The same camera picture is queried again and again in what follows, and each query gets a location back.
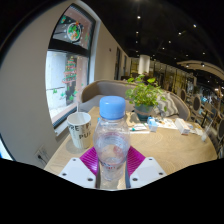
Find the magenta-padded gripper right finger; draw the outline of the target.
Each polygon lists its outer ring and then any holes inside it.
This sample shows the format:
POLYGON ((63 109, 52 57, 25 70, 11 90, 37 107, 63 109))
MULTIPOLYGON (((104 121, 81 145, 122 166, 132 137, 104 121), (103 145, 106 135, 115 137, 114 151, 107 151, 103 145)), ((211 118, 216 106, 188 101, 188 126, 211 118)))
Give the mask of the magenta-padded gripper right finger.
POLYGON ((140 188, 166 176, 153 157, 145 157, 134 147, 127 154, 125 181, 127 188, 140 188))

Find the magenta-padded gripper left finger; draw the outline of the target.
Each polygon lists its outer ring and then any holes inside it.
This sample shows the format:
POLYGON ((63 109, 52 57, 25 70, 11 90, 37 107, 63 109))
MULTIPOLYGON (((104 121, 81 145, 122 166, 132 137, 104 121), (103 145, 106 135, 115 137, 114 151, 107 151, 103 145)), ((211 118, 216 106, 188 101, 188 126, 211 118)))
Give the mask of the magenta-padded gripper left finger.
POLYGON ((80 158, 71 158, 60 172, 59 177, 84 188, 95 188, 98 172, 98 156, 95 148, 92 147, 80 158))

